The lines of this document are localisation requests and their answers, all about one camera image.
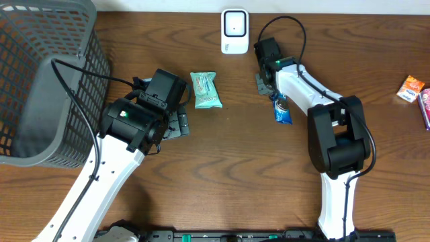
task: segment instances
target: blue snack wrapper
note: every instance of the blue snack wrapper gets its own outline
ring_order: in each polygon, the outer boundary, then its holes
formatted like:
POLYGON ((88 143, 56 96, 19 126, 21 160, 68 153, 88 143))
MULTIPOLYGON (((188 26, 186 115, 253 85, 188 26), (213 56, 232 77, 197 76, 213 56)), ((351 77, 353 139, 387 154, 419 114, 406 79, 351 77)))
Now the blue snack wrapper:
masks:
POLYGON ((280 124, 293 124, 288 107, 288 99, 285 95, 272 95, 271 96, 273 109, 275 110, 275 120, 280 124))
POLYGON ((195 108, 222 108, 218 92, 214 85, 215 72, 190 73, 196 95, 195 108))

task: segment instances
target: wooden tabletop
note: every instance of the wooden tabletop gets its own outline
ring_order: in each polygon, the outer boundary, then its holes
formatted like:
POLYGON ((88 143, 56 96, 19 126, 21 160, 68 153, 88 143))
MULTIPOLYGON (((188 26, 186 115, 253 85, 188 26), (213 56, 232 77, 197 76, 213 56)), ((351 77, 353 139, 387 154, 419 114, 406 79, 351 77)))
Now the wooden tabletop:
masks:
MULTIPOLYGON (((248 53, 220 51, 220 14, 98 13, 96 30, 112 76, 152 77, 161 68, 191 83, 190 72, 216 71, 223 108, 187 107, 191 135, 165 141, 127 180, 102 226, 120 219, 143 229, 284 230, 314 227, 320 175, 307 150, 306 116, 290 102, 292 126, 277 124, 257 94, 252 45, 276 15, 251 14, 248 53)), ((334 92, 356 95, 378 148, 374 170, 359 179, 354 223, 388 229, 398 241, 430 237, 430 132, 417 103, 396 96, 407 75, 430 84, 430 17, 294 15, 308 34, 303 64, 334 92)), ((300 28, 280 20, 284 55, 298 55, 300 28)), ((112 83, 107 100, 129 92, 112 83)), ((51 219, 80 169, 0 169, 0 241, 29 241, 51 219)))

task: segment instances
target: orange and white package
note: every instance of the orange and white package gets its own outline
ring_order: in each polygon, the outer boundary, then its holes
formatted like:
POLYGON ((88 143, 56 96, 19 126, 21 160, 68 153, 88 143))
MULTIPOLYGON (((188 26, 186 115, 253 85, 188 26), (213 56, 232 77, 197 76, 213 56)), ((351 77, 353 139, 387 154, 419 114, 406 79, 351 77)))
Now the orange and white package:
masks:
POLYGON ((424 83, 422 81, 418 81, 415 78, 408 76, 400 90, 398 90, 397 96, 411 103, 416 100, 423 87, 424 83))

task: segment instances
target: plastic bin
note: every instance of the plastic bin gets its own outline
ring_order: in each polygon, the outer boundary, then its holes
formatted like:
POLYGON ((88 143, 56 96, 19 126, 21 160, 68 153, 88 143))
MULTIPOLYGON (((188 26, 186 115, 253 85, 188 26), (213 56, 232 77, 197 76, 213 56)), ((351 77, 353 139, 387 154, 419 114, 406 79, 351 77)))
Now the plastic bin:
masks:
MULTIPOLYGON (((84 164, 90 132, 50 60, 109 75, 96 14, 90 0, 0 0, 0 163, 84 164)), ((108 80, 57 67, 97 130, 108 80)))

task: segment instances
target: white background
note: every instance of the white background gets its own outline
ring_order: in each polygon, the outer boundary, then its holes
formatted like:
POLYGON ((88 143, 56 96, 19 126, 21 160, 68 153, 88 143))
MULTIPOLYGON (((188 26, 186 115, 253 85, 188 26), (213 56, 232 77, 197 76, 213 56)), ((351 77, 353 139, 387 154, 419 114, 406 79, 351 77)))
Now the white background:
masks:
POLYGON ((98 11, 430 14, 430 0, 92 0, 98 11))

